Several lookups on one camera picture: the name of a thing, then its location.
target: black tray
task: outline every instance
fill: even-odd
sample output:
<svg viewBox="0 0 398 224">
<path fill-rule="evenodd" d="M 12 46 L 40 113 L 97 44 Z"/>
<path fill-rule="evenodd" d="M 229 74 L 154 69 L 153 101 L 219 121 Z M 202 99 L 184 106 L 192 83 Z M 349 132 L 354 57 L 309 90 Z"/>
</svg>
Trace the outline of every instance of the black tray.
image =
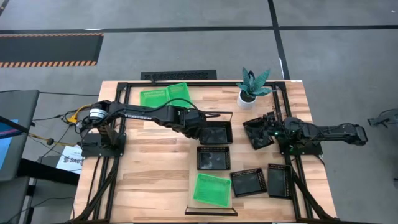
<svg viewBox="0 0 398 224">
<path fill-rule="evenodd" d="M 229 147 L 197 147 L 198 170 L 230 170 Z"/>
<path fill-rule="evenodd" d="M 270 197 L 292 199 L 292 167 L 268 164 L 268 194 Z"/>
<path fill-rule="evenodd" d="M 254 150 L 258 150 L 275 143 L 271 136 L 269 136 L 267 131 L 264 129 L 265 124 L 261 124 L 262 119 L 262 117 L 255 118 L 243 123 L 244 132 L 248 136 Z"/>
<path fill-rule="evenodd" d="M 207 121 L 199 137 L 202 145 L 231 144 L 232 125 L 230 121 Z"/>
<path fill-rule="evenodd" d="M 231 173 L 235 197 L 267 192 L 266 180 L 261 168 Z"/>
</svg>

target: wooden tabletop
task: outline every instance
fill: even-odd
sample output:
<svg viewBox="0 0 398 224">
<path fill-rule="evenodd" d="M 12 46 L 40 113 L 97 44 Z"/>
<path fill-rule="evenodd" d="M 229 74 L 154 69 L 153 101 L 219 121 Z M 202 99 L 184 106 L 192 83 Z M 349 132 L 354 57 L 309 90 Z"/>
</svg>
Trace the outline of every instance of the wooden tabletop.
<svg viewBox="0 0 398 224">
<path fill-rule="evenodd" d="M 113 101 L 116 86 L 121 81 L 105 81 L 98 101 Z M 286 81 L 292 116 L 312 122 L 304 85 L 301 81 Z M 133 87 L 129 103 L 139 105 L 142 90 L 156 87 Z M 242 123 L 274 110 L 272 94 L 259 97 L 252 110 L 242 110 L 236 104 L 239 93 L 235 86 L 189 87 L 192 102 L 205 111 L 232 111 L 233 144 L 230 144 L 231 170 L 261 167 L 267 181 L 268 163 L 284 164 L 277 144 L 255 151 L 244 133 Z M 281 109 L 283 100 L 279 94 Z M 190 201 L 191 152 L 196 154 L 197 140 L 188 139 L 171 129 L 151 121 L 126 120 L 127 143 L 119 164 L 111 222 L 272 222 L 294 221 L 291 200 L 269 198 L 268 194 L 232 198 L 237 217 L 185 215 Z M 86 206 L 93 169 L 97 158 L 83 163 L 75 197 L 75 211 Z M 302 156 L 309 191 L 331 216 L 336 216 L 325 168 L 315 156 Z M 101 166 L 95 177 L 91 197 L 95 194 Z M 104 217 L 107 192 L 103 196 L 100 218 Z M 297 188 L 300 210 L 305 217 L 302 194 Z"/>
</svg>

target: concrete floor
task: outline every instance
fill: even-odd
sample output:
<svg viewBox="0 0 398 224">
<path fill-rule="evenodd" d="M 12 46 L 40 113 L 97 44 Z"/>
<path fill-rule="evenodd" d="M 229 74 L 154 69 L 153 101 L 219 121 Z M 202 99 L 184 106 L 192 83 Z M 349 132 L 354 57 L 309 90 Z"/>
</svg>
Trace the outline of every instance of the concrete floor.
<svg viewBox="0 0 398 224">
<path fill-rule="evenodd" d="M 280 26 L 398 24 L 395 0 L 274 0 Z M 92 29 L 178 26 L 271 26 L 267 0 L 10 0 L 0 30 Z M 364 147 L 323 144 L 326 171 L 338 216 L 343 220 L 396 223 L 398 150 L 393 129 L 370 128 L 366 119 L 396 107 L 398 30 L 282 31 L 290 77 L 303 80 L 316 124 L 358 123 Z M 38 89 L 97 95 L 103 80 L 138 80 L 141 72 L 217 69 L 219 79 L 241 78 L 241 67 L 282 79 L 273 31 L 105 34 L 95 67 L 2 68 L 1 90 Z M 35 118 L 64 113 L 95 96 L 41 94 Z M 40 122 L 32 132 L 59 138 L 60 121 Z M 65 142 L 76 142 L 70 131 Z M 28 141 L 24 157 L 48 149 Z M 40 202 L 52 193 L 39 183 Z M 75 189 L 63 186 L 65 195 Z M 70 202 L 36 210 L 33 223 L 64 222 Z"/>
</svg>

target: green plastic basket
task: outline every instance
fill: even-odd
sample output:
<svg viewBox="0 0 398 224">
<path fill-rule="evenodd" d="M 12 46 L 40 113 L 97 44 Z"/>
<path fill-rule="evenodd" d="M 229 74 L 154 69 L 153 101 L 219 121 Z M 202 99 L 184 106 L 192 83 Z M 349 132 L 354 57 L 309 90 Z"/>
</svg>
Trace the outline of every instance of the green plastic basket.
<svg viewBox="0 0 398 224">
<path fill-rule="evenodd" d="M 169 100 L 176 99 L 176 98 L 183 98 L 191 102 L 191 98 L 189 96 L 189 91 L 188 91 L 188 86 L 186 83 L 179 83 L 176 85 L 170 85 L 166 87 L 167 89 L 167 94 L 169 97 Z M 190 108 L 191 105 L 185 101 L 182 100 L 175 100 L 170 103 L 171 105 L 174 106 L 182 106 L 186 108 Z"/>
<path fill-rule="evenodd" d="M 166 89 L 148 90 L 140 92 L 140 105 L 156 108 L 168 100 Z"/>
<path fill-rule="evenodd" d="M 231 180 L 198 174 L 193 199 L 212 205 L 227 207 L 231 195 Z"/>
</svg>

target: white paper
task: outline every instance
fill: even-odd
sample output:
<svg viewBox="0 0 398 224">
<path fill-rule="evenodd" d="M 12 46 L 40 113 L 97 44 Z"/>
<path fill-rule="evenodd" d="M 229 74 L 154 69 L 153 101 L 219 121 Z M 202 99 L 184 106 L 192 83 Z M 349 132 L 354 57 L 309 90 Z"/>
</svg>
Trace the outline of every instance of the white paper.
<svg viewBox="0 0 398 224">
<path fill-rule="evenodd" d="M 57 168 L 80 174 L 83 165 L 80 147 L 65 146 L 62 154 L 63 156 L 58 161 Z"/>
</svg>

